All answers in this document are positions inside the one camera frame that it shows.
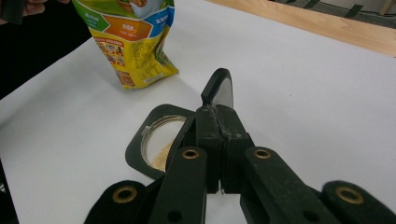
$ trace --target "wooden board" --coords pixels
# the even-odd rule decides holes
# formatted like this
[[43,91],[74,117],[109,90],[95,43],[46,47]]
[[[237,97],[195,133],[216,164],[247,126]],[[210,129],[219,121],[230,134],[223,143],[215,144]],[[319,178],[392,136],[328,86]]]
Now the wooden board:
[[207,0],[396,57],[396,30],[267,0]]

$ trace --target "brass ring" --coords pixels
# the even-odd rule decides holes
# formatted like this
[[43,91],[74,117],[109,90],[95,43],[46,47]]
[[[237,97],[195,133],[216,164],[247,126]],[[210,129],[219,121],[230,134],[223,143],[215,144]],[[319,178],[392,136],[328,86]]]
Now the brass ring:
[[[348,195],[345,195],[344,193],[350,193],[353,195],[353,197],[350,197]],[[353,203],[353,204],[362,204],[364,203],[363,196],[356,190],[350,188],[350,187],[338,187],[335,190],[335,193],[340,197],[342,200],[346,201],[347,203]]]
[[192,159],[199,157],[199,152],[194,149],[187,149],[187,150],[183,151],[182,156],[185,159],[192,160]]
[[271,157],[271,152],[266,149],[260,148],[254,150],[254,155],[259,159],[269,159]]
[[137,195],[137,190],[134,186],[126,185],[119,187],[113,193],[113,201],[115,203],[128,203],[132,201]]

